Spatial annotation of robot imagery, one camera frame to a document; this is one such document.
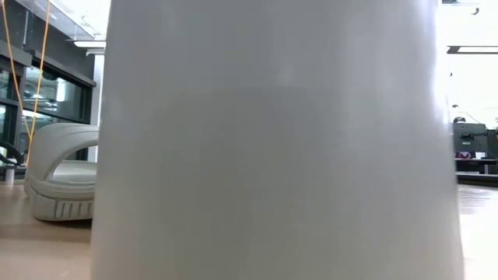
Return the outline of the grey rubber slide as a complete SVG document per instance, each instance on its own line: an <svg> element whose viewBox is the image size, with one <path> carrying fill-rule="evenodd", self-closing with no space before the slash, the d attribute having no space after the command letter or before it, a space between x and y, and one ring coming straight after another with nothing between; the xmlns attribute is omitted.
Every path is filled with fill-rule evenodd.
<svg viewBox="0 0 498 280"><path fill-rule="evenodd" d="M93 217L97 164L68 157L97 146L98 138L99 128L89 124L48 124L34 133L24 191L35 219L64 222Z"/></svg>

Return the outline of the white plant pot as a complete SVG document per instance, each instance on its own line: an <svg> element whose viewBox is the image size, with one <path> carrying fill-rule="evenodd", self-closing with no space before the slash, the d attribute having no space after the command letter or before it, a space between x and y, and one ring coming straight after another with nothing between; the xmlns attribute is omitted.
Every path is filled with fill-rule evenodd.
<svg viewBox="0 0 498 280"><path fill-rule="evenodd" d="M92 280L464 280L440 0L111 0Z"/></svg>

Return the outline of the long ceiling light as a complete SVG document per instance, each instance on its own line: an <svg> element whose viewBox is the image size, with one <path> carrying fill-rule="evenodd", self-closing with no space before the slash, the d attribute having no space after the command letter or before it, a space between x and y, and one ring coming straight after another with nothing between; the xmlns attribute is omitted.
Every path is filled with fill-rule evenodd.
<svg viewBox="0 0 498 280"><path fill-rule="evenodd" d="M498 46L449 46L448 54L498 54Z"/></svg>
<svg viewBox="0 0 498 280"><path fill-rule="evenodd" d="M73 44L85 49L104 49L106 47L105 40L74 40Z"/></svg>

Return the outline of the grey machine cabinet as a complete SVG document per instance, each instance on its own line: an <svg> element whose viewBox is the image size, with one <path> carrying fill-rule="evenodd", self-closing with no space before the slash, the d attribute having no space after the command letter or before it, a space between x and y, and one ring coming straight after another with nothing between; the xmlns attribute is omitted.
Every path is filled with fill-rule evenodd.
<svg viewBox="0 0 498 280"><path fill-rule="evenodd" d="M498 158L498 132L484 124L454 123L453 143L456 154L470 153L486 158Z"/></svg>

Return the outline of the dark background bench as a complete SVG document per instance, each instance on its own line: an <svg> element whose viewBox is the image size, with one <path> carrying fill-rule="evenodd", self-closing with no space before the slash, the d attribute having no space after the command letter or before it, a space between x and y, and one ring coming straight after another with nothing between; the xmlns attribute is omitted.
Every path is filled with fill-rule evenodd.
<svg viewBox="0 0 498 280"><path fill-rule="evenodd" d="M498 159L456 159L459 184L498 187Z"/></svg>

